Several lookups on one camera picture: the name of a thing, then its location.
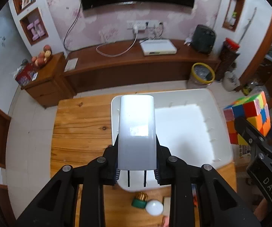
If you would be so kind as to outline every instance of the screw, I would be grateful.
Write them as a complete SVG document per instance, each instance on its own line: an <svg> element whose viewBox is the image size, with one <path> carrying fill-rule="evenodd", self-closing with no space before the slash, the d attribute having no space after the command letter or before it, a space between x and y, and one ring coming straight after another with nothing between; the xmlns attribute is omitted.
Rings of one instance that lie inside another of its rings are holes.
<svg viewBox="0 0 272 227"><path fill-rule="evenodd" d="M68 172L68 171L71 170L71 166L66 165L66 166L64 166L64 167L62 168L62 170L63 170L64 172Z"/></svg>
<svg viewBox="0 0 272 227"><path fill-rule="evenodd" d="M210 164L205 164L203 168L207 171L210 171L212 169L212 166Z"/></svg>
<svg viewBox="0 0 272 227"><path fill-rule="evenodd" d="M169 157L170 162L176 162L177 160L178 160L178 158L176 156L170 156Z"/></svg>
<svg viewBox="0 0 272 227"><path fill-rule="evenodd" d="M106 161L106 159L104 158L104 157L98 157L97 158L97 162L98 163L103 163L103 162L105 162Z"/></svg>
<svg viewBox="0 0 272 227"><path fill-rule="evenodd" d="M264 154L259 153L258 156L259 156L260 159L264 159Z"/></svg>

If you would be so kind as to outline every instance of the wall outlet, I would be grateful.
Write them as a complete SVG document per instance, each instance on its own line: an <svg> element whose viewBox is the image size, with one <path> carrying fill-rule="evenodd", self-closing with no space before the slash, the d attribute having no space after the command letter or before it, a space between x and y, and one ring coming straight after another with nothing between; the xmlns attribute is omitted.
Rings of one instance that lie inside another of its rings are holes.
<svg viewBox="0 0 272 227"><path fill-rule="evenodd" d="M138 26L138 30L145 30L146 28L155 28L159 26L159 20L128 20L127 28L132 29L133 25Z"/></svg>

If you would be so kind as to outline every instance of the red container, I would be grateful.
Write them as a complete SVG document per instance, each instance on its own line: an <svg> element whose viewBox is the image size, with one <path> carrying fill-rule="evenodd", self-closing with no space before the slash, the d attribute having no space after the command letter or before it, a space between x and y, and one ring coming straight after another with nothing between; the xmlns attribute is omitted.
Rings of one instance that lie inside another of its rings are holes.
<svg viewBox="0 0 272 227"><path fill-rule="evenodd" d="M237 44L235 41L233 41L232 39L228 37L225 39L225 42L227 42L227 44L229 45L229 48L233 51L237 51L240 48L239 44Z"/></svg>
<svg viewBox="0 0 272 227"><path fill-rule="evenodd" d="M26 86L32 80L34 73L34 65L27 63L25 68L17 74L15 80L20 84L20 86Z"/></svg>

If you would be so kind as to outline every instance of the white plastic container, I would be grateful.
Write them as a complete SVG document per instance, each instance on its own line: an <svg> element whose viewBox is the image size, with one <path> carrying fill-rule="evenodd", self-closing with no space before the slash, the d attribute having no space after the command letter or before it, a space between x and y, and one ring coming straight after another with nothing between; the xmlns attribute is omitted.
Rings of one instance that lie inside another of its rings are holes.
<svg viewBox="0 0 272 227"><path fill-rule="evenodd" d="M210 90L143 94L154 97L156 134L160 145L168 147L172 155L199 167L210 164L219 168L232 161L233 152L226 124ZM119 129L120 97L114 97L111 103L113 144ZM143 177L144 171L130 171L128 187L127 171L122 170L117 183L130 192L161 187L155 180L154 171L147 171L146 187L143 186Z"/></svg>

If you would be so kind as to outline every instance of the wooden tv cabinet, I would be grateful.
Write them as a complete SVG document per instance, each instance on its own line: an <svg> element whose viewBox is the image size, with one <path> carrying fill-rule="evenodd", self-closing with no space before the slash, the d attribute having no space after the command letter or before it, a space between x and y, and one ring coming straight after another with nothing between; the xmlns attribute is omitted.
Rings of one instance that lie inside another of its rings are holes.
<svg viewBox="0 0 272 227"><path fill-rule="evenodd" d="M102 56L96 52L96 46L73 51L67 60L78 58L76 67L62 76L78 93L138 83L186 80L196 62L206 63L214 70L220 64L216 55L198 53L191 46L183 45L183 40L171 42L177 48L174 55L144 56L139 41L118 57ZM132 41L121 41L101 46L99 50L118 54L131 44Z"/></svg>

